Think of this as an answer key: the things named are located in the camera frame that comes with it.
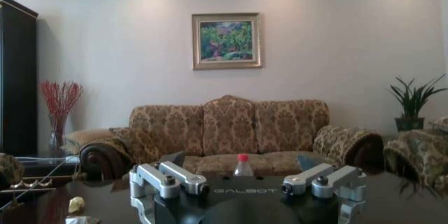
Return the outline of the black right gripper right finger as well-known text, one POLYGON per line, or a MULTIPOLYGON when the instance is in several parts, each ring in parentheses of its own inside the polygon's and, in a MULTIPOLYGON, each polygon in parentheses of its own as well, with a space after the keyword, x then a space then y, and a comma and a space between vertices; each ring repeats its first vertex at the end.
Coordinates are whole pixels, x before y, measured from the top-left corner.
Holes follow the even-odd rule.
POLYGON ((319 199, 338 196, 339 223, 355 222, 367 199, 367 175, 360 168, 346 165, 336 169, 331 164, 320 163, 302 173, 286 176, 282 185, 284 195, 299 196, 308 189, 319 199))

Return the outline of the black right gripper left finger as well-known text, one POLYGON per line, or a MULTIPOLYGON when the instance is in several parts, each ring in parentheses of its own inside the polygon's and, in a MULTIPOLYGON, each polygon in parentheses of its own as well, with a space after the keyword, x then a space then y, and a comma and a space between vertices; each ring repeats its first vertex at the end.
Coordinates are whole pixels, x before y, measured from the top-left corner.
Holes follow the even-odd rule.
POLYGON ((210 193, 210 184, 203 175, 183 168, 186 152, 162 156, 155 165, 135 165, 130 170, 131 206, 138 210, 142 223, 156 222, 155 198, 175 199, 182 192, 204 199, 210 193))

